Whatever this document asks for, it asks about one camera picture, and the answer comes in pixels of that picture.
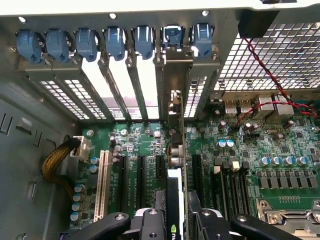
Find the mesh grille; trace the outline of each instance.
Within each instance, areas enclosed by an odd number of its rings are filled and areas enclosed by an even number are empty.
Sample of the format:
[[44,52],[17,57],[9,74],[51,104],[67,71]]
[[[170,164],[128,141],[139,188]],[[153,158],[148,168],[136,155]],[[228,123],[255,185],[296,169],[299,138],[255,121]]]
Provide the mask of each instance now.
[[[273,24],[252,42],[284,89],[320,85],[320,23]],[[272,90],[276,86],[238,34],[214,90]]]
[[193,78],[191,80],[188,97],[186,99],[186,105],[184,110],[185,118],[193,118],[195,116],[201,94],[204,89],[207,77]]
[[80,120],[89,119],[89,117],[64,93],[64,91],[62,91],[58,85],[56,85],[54,81],[41,81],[40,83]]
[[89,93],[84,89],[78,80],[64,81],[80,101],[89,109],[89,111],[96,117],[96,119],[107,119],[101,109],[93,101]]

